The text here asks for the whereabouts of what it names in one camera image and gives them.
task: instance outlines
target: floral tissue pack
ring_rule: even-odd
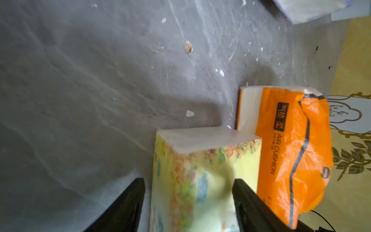
[[[261,145],[228,127],[157,131],[150,232],[239,231],[233,182],[256,192]]]

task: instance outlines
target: floral pattern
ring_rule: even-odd
[[[352,95],[363,100],[364,96],[371,97],[371,30],[368,29],[371,28],[371,17],[351,19],[347,23],[347,34],[330,98]],[[364,127],[359,128],[367,128],[370,121],[369,118],[363,124]],[[371,140],[371,133],[358,134],[352,130],[331,129],[331,139],[336,149],[333,150],[335,166],[331,170],[324,197],[314,211],[326,218],[336,231],[371,231],[371,223],[368,222],[371,217],[371,163],[368,163],[371,153],[368,152],[370,147],[366,142]],[[311,228],[328,226],[313,212],[303,213],[300,220]]]
[[[161,156],[172,156],[170,176],[173,180],[171,198],[171,227],[172,231],[188,231],[192,225],[194,215],[193,207],[197,202],[197,164],[204,166],[223,165],[226,159],[233,156],[236,159],[244,155],[256,152],[256,147],[260,146],[261,141],[255,140],[247,143],[240,143],[233,146],[214,148],[198,151],[190,154],[179,154],[171,148],[159,135],[156,137],[154,173],[159,173],[157,161]]]

